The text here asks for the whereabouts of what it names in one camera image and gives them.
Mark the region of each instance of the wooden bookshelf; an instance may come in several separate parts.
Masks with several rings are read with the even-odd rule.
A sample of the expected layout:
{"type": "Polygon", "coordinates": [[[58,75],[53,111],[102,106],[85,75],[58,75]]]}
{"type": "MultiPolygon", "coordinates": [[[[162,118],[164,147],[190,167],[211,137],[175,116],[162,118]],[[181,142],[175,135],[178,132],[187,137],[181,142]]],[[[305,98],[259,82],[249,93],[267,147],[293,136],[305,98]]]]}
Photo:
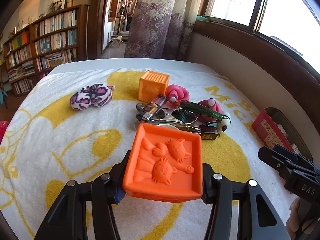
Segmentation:
{"type": "Polygon", "coordinates": [[[12,83],[15,83],[15,82],[17,82],[17,81],[20,81],[20,80],[22,80],[22,79],[25,79],[25,78],[28,78],[28,77],[33,77],[33,76],[35,76],[35,75],[36,75],[36,73],[29,74],[29,75],[23,75],[23,76],[15,79],[15,80],[9,81],[9,83],[12,84],[12,83]]]}
{"type": "Polygon", "coordinates": [[[78,47],[78,44],[72,45],[72,46],[62,47],[62,48],[59,48],[59,49],[53,49],[53,50],[47,51],[45,53],[41,53],[39,55],[36,55],[36,57],[42,57],[42,56],[45,56],[45,55],[48,55],[48,54],[51,54],[51,53],[55,53],[55,52],[60,51],[60,50],[73,49],[73,48],[76,48],[76,47],[78,47]]]}
{"type": "Polygon", "coordinates": [[[40,37],[37,37],[37,38],[35,38],[35,39],[32,40],[32,41],[37,41],[37,40],[42,39],[42,38],[44,38],[44,37],[47,37],[47,36],[49,36],[49,35],[52,35],[52,34],[55,34],[55,33],[60,33],[60,32],[65,32],[65,31],[72,30],[72,29],[75,29],[75,28],[78,28],[78,26],[75,25],[75,26],[63,28],[63,29],[60,29],[60,30],[57,30],[57,31],[54,31],[54,32],[50,32],[50,33],[48,33],[48,34],[42,35],[42,36],[40,36],[40,37]]]}
{"type": "Polygon", "coordinates": [[[36,85],[36,83],[41,79],[40,75],[42,73],[48,73],[50,71],[52,71],[55,67],[52,68],[46,68],[46,69],[42,69],[41,71],[38,70],[37,67],[37,59],[40,59],[40,57],[58,52],[58,51],[63,51],[63,50],[67,50],[67,49],[73,49],[76,48],[77,49],[77,57],[78,57],[78,61],[82,61],[82,60],[87,60],[87,56],[86,56],[86,30],[87,30],[87,12],[88,12],[88,5],[77,5],[77,6],[72,6],[70,8],[66,8],[63,10],[59,10],[56,12],[53,12],[51,14],[46,15],[45,17],[42,17],[38,20],[36,20],[35,22],[27,25],[26,27],[24,27],[23,29],[21,29],[20,31],[18,31],[15,35],[13,35],[12,37],[10,37],[5,43],[4,43],[4,64],[6,66],[7,71],[10,71],[13,68],[17,68],[20,65],[22,65],[25,62],[28,62],[30,60],[33,61],[33,66],[35,69],[36,73],[30,74],[30,75],[24,75],[19,77],[18,79],[12,80],[10,81],[10,84],[12,84],[12,89],[13,92],[16,96],[21,96],[21,95],[25,95],[28,94],[28,92],[23,92],[23,93],[18,93],[18,91],[16,90],[16,87],[14,85],[14,83],[19,82],[19,81],[23,81],[26,78],[31,78],[32,79],[32,83],[33,85],[36,85]],[[35,37],[35,25],[39,24],[40,22],[51,18],[53,16],[59,15],[59,14],[63,14],[65,12],[68,11],[72,11],[72,10],[78,10],[77,11],[77,22],[76,25],[74,26],[70,26],[70,27],[66,27],[66,28],[62,28],[60,30],[56,30],[38,37],[35,37]],[[61,33],[61,32],[67,32],[68,30],[76,30],[76,37],[77,37],[77,44],[72,45],[72,46],[66,46],[63,48],[59,48],[59,49],[54,49],[54,50],[50,50],[47,51],[45,53],[36,54],[36,47],[35,47],[35,43],[37,41],[39,41],[42,38],[45,37],[50,37],[53,34],[56,33],[61,33]],[[23,44],[22,46],[10,51],[9,51],[9,43],[16,37],[18,37],[19,35],[21,35],[23,32],[27,33],[27,43],[23,44]],[[15,53],[16,51],[18,51],[19,49],[22,49],[24,46],[28,46],[30,45],[31,48],[31,58],[28,58],[27,60],[24,60],[18,64],[16,64],[15,66],[11,67],[10,63],[9,63],[9,56],[12,55],[13,53],[15,53]]]}
{"type": "Polygon", "coordinates": [[[25,47],[25,46],[27,46],[27,45],[29,45],[29,44],[30,44],[30,42],[27,42],[27,43],[21,45],[20,47],[17,47],[16,49],[10,51],[9,54],[7,54],[5,57],[11,55],[12,53],[15,53],[17,50],[22,49],[23,47],[25,47]]]}
{"type": "Polygon", "coordinates": [[[16,68],[16,67],[18,67],[18,66],[22,65],[23,63],[26,63],[26,62],[28,62],[28,61],[32,60],[32,59],[33,59],[33,57],[30,57],[30,58],[28,58],[28,59],[26,59],[26,60],[24,60],[24,61],[22,61],[22,62],[20,62],[20,63],[18,63],[18,64],[16,64],[16,65],[14,65],[13,67],[10,67],[10,69],[9,69],[9,70],[12,70],[12,69],[14,69],[14,68],[16,68]]]}

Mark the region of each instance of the floor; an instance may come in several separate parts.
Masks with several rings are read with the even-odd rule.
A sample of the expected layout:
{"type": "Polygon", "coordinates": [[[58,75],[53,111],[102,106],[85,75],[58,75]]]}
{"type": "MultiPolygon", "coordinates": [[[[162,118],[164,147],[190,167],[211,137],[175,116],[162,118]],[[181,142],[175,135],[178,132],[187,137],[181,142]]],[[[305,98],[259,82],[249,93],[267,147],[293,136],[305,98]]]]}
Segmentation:
{"type": "Polygon", "coordinates": [[[8,96],[7,104],[8,109],[5,108],[5,104],[0,104],[0,121],[8,121],[10,122],[12,117],[14,116],[14,113],[17,111],[23,100],[27,97],[27,95],[16,97],[13,93],[13,91],[7,92],[8,96]]]}
{"type": "Polygon", "coordinates": [[[110,46],[107,48],[101,58],[122,58],[124,56],[126,43],[121,42],[120,47],[110,46]]]}

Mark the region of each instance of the screw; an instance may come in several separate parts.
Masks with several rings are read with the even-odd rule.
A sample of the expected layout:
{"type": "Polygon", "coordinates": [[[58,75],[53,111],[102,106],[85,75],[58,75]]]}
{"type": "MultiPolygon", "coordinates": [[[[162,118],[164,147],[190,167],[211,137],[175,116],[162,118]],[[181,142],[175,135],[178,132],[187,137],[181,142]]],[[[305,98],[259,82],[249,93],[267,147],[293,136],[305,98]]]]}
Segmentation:
{"type": "Polygon", "coordinates": [[[73,187],[74,185],[76,184],[76,181],[75,180],[69,180],[68,182],[67,182],[67,185],[69,186],[69,187],[73,187]]]}
{"type": "Polygon", "coordinates": [[[102,174],[102,175],[101,175],[101,179],[103,179],[103,180],[108,180],[108,179],[110,179],[110,174],[109,174],[109,173],[102,174]]]}
{"type": "Polygon", "coordinates": [[[254,179],[250,179],[249,180],[249,185],[252,186],[252,187],[255,187],[255,186],[258,185],[258,183],[254,179]]]}
{"type": "Polygon", "coordinates": [[[214,177],[216,180],[222,179],[222,175],[221,175],[220,173],[215,173],[215,174],[213,175],[213,177],[214,177]]]}

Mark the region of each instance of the wall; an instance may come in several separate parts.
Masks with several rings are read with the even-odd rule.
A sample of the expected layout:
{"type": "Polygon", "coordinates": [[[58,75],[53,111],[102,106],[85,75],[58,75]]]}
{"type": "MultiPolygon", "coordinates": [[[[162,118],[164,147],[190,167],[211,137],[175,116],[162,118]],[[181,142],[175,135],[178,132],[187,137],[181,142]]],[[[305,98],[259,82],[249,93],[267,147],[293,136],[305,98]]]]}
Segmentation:
{"type": "Polygon", "coordinates": [[[107,6],[106,6],[106,17],[104,20],[104,33],[103,33],[103,49],[108,45],[108,33],[113,31],[113,28],[115,26],[115,22],[108,22],[108,16],[109,16],[109,9],[111,5],[111,0],[107,0],[107,6]]]}
{"type": "MultiPolygon", "coordinates": [[[[28,22],[28,17],[36,19],[39,17],[40,14],[46,13],[49,9],[50,3],[55,2],[58,0],[24,0],[19,7],[15,10],[13,15],[11,16],[10,20],[8,21],[7,25],[3,30],[3,38],[0,40],[0,43],[5,43],[8,39],[9,31],[13,30],[14,27],[18,26],[18,21],[24,21],[24,24],[28,22]]],[[[7,80],[7,75],[4,75],[4,81],[7,80]]],[[[5,91],[11,89],[10,84],[5,85],[5,91]]]]}
{"type": "Polygon", "coordinates": [[[211,67],[227,77],[259,110],[278,108],[295,127],[320,164],[320,136],[302,107],[291,94],[258,65],[233,49],[193,33],[187,61],[211,67]]]}

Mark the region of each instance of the black clamp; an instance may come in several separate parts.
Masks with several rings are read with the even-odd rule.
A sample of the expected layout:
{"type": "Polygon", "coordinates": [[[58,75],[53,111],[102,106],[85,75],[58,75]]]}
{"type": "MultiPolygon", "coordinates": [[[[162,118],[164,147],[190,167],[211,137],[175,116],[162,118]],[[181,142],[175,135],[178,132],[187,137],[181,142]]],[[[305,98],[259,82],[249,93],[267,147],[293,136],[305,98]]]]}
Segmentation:
{"type": "MultiPolygon", "coordinates": [[[[68,181],[45,216],[35,240],[87,240],[85,201],[92,201],[96,240],[120,240],[111,204],[118,204],[125,195],[122,182],[129,155],[130,151],[110,173],[92,182],[68,181]]],[[[290,239],[279,215],[255,180],[230,181],[203,163],[202,199],[205,204],[213,204],[205,240],[229,240],[233,200],[239,200],[238,239],[290,239]]]]}
{"type": "Polygon", "coordinates": [[[320,223],[311,234],[305,234],[302,229],[306,221],[320,218],[320,167],[306,157],[280,145],[274,146],[273,150],[262,147],[258,156],[260,160],[279,172],[279,176],[284,179],[285,189],[301,197],[296,240],[318,240],[320,223]]]}

